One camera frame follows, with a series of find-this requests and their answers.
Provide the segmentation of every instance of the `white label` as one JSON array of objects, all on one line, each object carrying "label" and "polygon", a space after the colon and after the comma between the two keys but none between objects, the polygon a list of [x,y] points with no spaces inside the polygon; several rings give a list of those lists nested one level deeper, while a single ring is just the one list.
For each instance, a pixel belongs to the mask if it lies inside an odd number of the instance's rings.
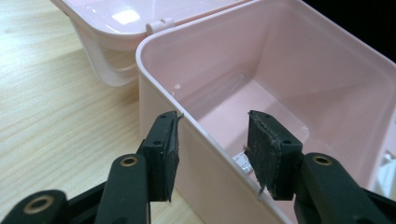
[{"label": "white label", "polygon": [[245,171],[246,174],[250,173],[253,170],[253,167],[251,167],[250,162],[248,161],[248,157],[247,155],[245,155],[244,152],[241,152],[238,155],[234,156],[233,160],[236,162],[236,164],[239,165],[239,167],[242,168],[242,170]]}]

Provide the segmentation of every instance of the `wooden table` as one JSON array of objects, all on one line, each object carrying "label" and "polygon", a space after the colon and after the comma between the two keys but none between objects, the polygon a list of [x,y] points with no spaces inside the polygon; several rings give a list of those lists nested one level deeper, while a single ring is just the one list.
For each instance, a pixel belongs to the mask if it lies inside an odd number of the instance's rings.
[{"label": "wooden table", "polygon": [[[24,197],[70,199],[106,180],[140,145],[137,83],[110,88],[92,73],[69,19],[50,0],[0,2],[0,220]],[[174,191],[153,223],[202,223]]]}]

